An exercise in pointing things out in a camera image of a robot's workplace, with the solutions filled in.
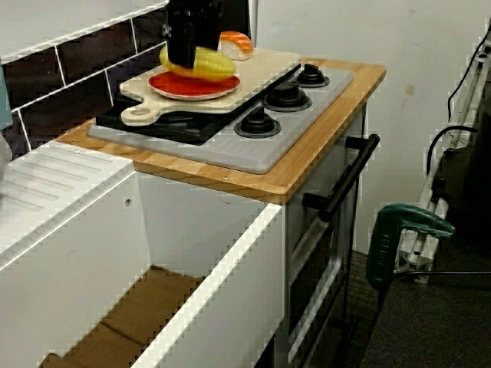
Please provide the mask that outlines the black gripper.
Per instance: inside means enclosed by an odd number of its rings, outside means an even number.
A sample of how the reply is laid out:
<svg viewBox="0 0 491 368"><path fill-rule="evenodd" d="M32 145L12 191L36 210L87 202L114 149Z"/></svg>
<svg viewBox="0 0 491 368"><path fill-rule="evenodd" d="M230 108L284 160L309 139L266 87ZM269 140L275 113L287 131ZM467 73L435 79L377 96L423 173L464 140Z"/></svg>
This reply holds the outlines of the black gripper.
<svg viewBox="0 0 491 368"><path fill-rule="evenodd" d="M166 7L168 59L175 65L194 68L196 45L210 50L219 46L219 17L223 1L172 0Z"/></svg>

